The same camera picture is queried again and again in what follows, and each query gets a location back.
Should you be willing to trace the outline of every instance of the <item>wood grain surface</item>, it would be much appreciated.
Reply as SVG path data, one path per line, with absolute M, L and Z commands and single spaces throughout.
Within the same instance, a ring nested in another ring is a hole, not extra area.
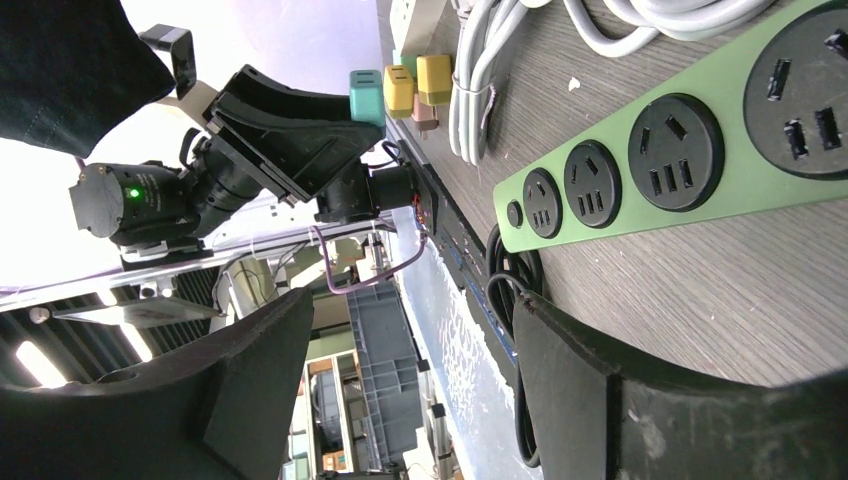
M 602 29 L 629 29 L 586 2 Z M 771 11 L 788 0 L 778 1 Z M 378 0 L 391 62 L 391 0 Z M 430 53 L 456 52 L 448 3 Z M 479 169 L 455 157 L 442 127 L 419 145 L 481 238 L 495 224 L 492 189 L 738 35 L 699 43 L 661 37 L 624 59 L 582 42 L 555 0 L 528 14 Z M 728 75 L 745 75 L 728 66 Z M 571 78 L 580 88 L 568 91 Z M 748 215 L 541 252 L 555 303 L 650 353 L 734 380 L 774 385 L 848 364 L 848 201 Z

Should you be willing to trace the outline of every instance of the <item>white cable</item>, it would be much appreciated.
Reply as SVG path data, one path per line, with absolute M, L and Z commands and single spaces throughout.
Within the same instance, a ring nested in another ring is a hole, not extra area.
M 460 29 L 450 104 L 454 155 L 477 165 L 485 152 L 485 117 L 492 107 L 494 61 L 527 13 L 519 0 L 477 0 Z M 544 0 L 522 0 L 541 6 Z M 623 57 L 663 33 L 682 41 L 702 40 L 759 15 L 774 0 L 604 0 L 609 10 L 636 29 L 621 39 L 601 33 L 581 0 L 564 0 L 577 32 L 605 57 Z
M 466 163 L 477 165 L 486 145 L 484 119 L 494 95 L 494 61 L 527 13 L 518 0 L 478 0 L 460 30 L 451 94 L 451 150 Z
M 564 0 L 565 8 L 589 48 L 605 57 L 623 57 L 644 47 L 659 33 L 695 41 L 731 30 L 759 15 L 774 0 L 604 0 L 621 20 L 637 27 L 614 40 L 595 26 L 581 0 Z

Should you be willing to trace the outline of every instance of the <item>power plug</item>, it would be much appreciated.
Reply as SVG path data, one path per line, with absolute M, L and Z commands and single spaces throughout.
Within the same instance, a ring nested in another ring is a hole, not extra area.
M 401 55 L 427 51 L 447 0 L 393 0 L 389 13 L 392 38 Z
M 383 108 L 383 82 L 377 70 L 350 72 L 350 118 L 378 127 L 386 126 Z
M 421 102 L 420 93 L 415 93 L 415 103 L 412 106 L 412 119 L 415 121 L 415 129 L 422 139 L 427 140 L 427 132 L 439 128 L 439 119 L 436 117 L 436 107 Z
M 447 105 L 453 91 L 450 55 L 418 57 L 418 92 L 427 105 Z
M 383 74 L 383 98 L 389 116 L 395 119 L 412 116 L 415 103 L 415 80 L 403 65 L 386 67 Z

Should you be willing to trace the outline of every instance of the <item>black socket cover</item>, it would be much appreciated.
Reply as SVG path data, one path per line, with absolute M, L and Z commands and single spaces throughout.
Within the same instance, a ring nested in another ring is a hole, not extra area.
M 604 228 L 621 207 L 621 174 L 615 158 L 600 142 L 579 143 L 565 161 L 565 199 L 582 224 Z
M 745 127 L 772 165 L 793 175 L 848 178 L 848 7 L 798 17 L 760 53 L 745 87 Z
M 562 226 L 562 197 L 554 177 L 543 168 L 528 173 L 523 197 L 530 228 L 542 238 L 554 238 Z
M 646 200 L 663 210 L 686 212 L 706 202 L 718 186 L 724 139 L 706 105 L 672 93 L 651 102 L 636 118 L 627 156 Z

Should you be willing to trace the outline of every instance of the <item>gray storage bin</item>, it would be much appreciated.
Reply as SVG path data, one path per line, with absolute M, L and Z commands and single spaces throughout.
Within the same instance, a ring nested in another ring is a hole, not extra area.
M 316 423 L 321 426 L 324 439 L 328 444 L 340 446 L 342 445 L 342 422 L 333 372 L 321 372 L 312 379 L 315 383 L 312 389 L 312 401 L 315 407 Z
M 418 395 L 418 357 L 393 282 L 347 295 L 351 327 L 362 371 L 371 467 L 403 464 L 417 448 L 423 426 Z

